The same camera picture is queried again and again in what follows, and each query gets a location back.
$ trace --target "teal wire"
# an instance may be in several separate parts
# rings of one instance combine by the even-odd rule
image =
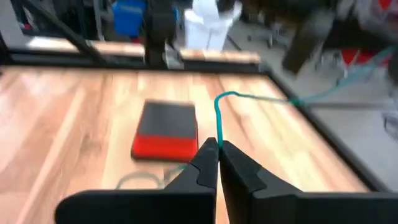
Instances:
[[[130,181],[132,179],[150,179],[150,180],[153,180],[156,183],[158,188],[161,188],[161,186],[163,184],[163,181],[160,180],[155,174],[152,174],[150,172],[144,172],[144,171],[143,172],[133,172],[133,173],[130,173],[130,174],[125,175],[124,177],[122,177],[119,180],[118,184],[116,185],[115,189],[119,190],[123,186],[124,183],[126,183],[126,182],[128,182],[128,181]]]
[[[266,97],[266,96],[255,96],[255,95],[250,95],[250,94],[242,94],[238,93],[236,91],[226,91],[220,95],[218,95],[215,100],[214,100],[214,108],[216,111],[216,125],[217,125],[217,142],[218,142],[218,147],[221,149],[223,147],[223,124],[221,121],[221,111],[220,107],[218,106],[218,103],[220,99],[224,96],[229,96],[229,95],[235,95],[243,98],[250,98],[254,100],[265,100],[265,101],[270,101],[274,103],[290,103],[293,105],[302,105],[305,104],[306,102],[309,101],[315,101],[319,100],[325,97],[328,97],[332,93],[334,93],[337,90],[340,90],[343,87],[346,87],[350,84],[353,84],[354,82],[359,80],[359,77],[363,76],[363,72],[366,68],[372,68],[374,66],[374,62],[378,60],[384,60],[387,56],[389,56],[393,51],[397,48],[397,46],[394,47],[389,47],[386,50],[383,50],[382,52],[378,53],[375,55],[371,60],[369,60],[365,65],[362,65],[360,69],[357,69],[353,74],[349,75],[347,78],[341,81],[341,83],[338,86],[334,86],[328,90],[325,90],[321,93],[318,93],[316,95],[312,96],[307,96],[305,98],[294,98],[294,99],[278,99],[278,98],[271,98],[271,97]]]

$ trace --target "wooden table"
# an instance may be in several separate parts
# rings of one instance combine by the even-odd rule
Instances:
[[[98,45],[112,48],[112,44]],[[67,44],[58,43],[59,48],[63,46]],[[258,58],[247,53],[217,57]],[[1,70],[0,223],[53,223],[53,210],[67,195],[114,189],[131,172],[151,172],[163,179],[165,171],[176,168],[179,164],[130,157],[145,99],[193,102],[201,145],[216,136],[213,100],[217,94],[236,90],[284,97],[260,75],[38,67]],[[301,190],[366,191],[293,106],[230,96],[221,100],[220,108],[224,138]],[[136,179],[122,188],[156,187],[150,180]],[[217,223],[228,223],[220,182],[219,188]]]

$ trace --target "gray cable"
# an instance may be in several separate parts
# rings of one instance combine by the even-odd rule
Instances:
[[[122,177],[116,185],[116,189],[120,189],[125,182],[132,179],[152,179],[156,182],[158,189],[163,186],[163,181],[161,181],[155,174],[150,172],[133,172]]]

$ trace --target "white bucket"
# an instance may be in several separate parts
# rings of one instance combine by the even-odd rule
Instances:
[[[195,50],[219,50],[224,47],[232,21],[217,21],[204,25],[191,10],[185,11],[185,47]]]
[[[185,47],[195,50],[217,50],[224,47],[229,29],[242,11],[242,4],[236,2],[231,12],[218,15],[217,10],[188,9],[185,11]]]

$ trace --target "white container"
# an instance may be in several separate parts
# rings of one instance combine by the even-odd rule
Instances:
[[[220,18],[215,0],[193,0],[192,10],[205,22],[217,21]]]
[[[206,10],[196,8],[185,11],[185,47],[195,50],[215,50],[221,51],[224,47],[225,39],[233,22],[240,16],[242,4],[237,2],[234,10],[222,15],[212,16],[209,11],[204,15],[199,12]]]

